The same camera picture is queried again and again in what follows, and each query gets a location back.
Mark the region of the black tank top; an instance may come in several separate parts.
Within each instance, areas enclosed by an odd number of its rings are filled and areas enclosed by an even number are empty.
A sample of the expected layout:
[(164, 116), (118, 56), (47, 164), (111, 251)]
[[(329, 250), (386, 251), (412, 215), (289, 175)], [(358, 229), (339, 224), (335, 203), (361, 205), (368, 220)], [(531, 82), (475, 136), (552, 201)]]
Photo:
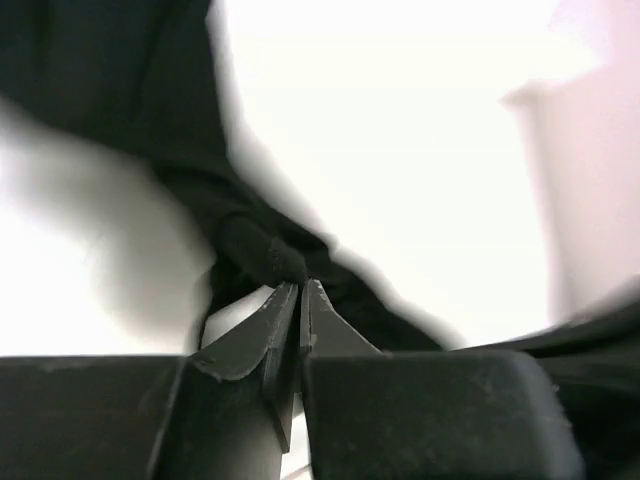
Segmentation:
[[(143, 161), (214, 250), (207, 313), (251, 290), (298, 290), (294, 396), (303, 399), (301, 303), (318, 281), (331, 305), (384, 353), (453, 352), (386, 307), (316, 233), (279, 212), (233, 169), (206, 1), (5, 1), (1, 98), (25, 140), (39, 123), (72, 140)], [(180, 354), (204, 340), (198, 315)], [(581, 479), (639, 475), (639, 298), (621, 298), (585, 323), (462, 350), (533, 358), (550, 379), (582, 456)]]

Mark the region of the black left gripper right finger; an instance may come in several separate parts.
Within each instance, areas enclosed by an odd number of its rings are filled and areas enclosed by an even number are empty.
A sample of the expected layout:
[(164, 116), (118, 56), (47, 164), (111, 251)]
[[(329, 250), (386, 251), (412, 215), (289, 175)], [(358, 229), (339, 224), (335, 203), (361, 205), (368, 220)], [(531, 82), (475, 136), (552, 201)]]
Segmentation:
[(581, 479), (552, 383), (504, 350), (384, 353), (302, 294), (303, 399), (318, 479)]

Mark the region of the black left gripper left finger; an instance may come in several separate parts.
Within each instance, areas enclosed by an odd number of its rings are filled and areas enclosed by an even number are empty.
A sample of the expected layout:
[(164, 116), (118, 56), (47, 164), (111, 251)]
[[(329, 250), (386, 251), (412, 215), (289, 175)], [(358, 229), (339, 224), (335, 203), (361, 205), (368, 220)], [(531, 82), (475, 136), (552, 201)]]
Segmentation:
[(289, 449), (298, 290), (189, 356), (8, 357), (5, 479), (276, 479)]

